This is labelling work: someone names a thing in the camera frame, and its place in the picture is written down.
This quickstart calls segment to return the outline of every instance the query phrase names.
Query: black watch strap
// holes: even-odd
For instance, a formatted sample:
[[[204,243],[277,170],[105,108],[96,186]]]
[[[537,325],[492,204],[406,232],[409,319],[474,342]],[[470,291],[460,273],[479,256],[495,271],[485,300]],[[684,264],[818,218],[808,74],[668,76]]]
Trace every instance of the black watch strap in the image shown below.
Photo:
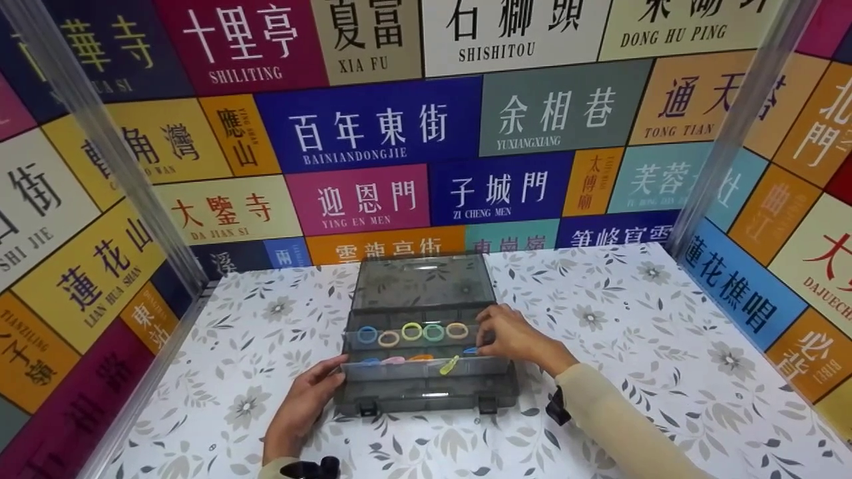
[[[550,402],[547,404],[547,415],[550,416],[551,419],[556,421],[558,425],[564,425],[566,422],[571,420],[571,414],[565,410],[563,406],[565,402],[562,399],[562,387],[556,386],[556,392],[553,395],[550,395]]]

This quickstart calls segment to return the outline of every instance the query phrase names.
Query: sleeve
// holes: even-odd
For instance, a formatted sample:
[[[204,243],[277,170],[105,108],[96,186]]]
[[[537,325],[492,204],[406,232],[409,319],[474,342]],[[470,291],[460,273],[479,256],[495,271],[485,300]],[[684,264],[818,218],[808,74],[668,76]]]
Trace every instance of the sleeve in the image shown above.
[[[257,479],[281,479],[281,468],[297,462],[298,458],[277,458],[270,462],[267,465],[263,466],[261,469],[260,475],[257,476]]]
[[[556,376],[565,409],[630,479],[709,477],[633,407],[594,367],[578,364]]]

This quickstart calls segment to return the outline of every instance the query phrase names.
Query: white table surface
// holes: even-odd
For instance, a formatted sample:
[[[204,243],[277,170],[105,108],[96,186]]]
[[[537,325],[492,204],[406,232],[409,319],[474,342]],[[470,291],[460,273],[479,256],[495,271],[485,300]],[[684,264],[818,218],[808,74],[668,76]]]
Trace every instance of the white table surface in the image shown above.
[[[659,245],[486,260],[498,301],[596,366],[713,476],[850,477],[843,442]],[[357,276],[349,264],[222,280],[106,477],[256,476],[292,379],[340,351]],[[493,417],[327,409],[303,457],[339,457],[344,479],[624,477],[544,413],[552,379],[523,370],[518,406]]]

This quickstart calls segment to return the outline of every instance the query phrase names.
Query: right hand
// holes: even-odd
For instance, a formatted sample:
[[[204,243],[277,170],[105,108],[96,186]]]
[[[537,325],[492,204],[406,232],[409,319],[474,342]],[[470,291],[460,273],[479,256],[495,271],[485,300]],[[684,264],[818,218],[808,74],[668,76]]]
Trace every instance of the right hand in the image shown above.
[[[530,361],[553,377],[578,363],[564,344],[532,327],[520,312],[508,304],[493,304],[485,308],[476,316],[476,321],[480,325],[476,333],[479,355]],[[487,332],[494,334],[491,344],[484,344]]]

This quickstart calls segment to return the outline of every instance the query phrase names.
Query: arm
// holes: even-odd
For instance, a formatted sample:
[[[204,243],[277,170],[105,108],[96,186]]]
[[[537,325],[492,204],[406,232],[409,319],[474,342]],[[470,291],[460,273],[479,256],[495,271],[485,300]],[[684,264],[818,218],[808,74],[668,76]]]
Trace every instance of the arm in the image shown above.
[[[574,423],[603,447],[631,479],[700,479],[673,442],[633,407],[595,368],[580,364],[564,344],[550,339],[505,304],[490,306],[476,318],[481,355],[530,361],[562,387],[564,407]],[[483,343],[493,331],[495,341]]]

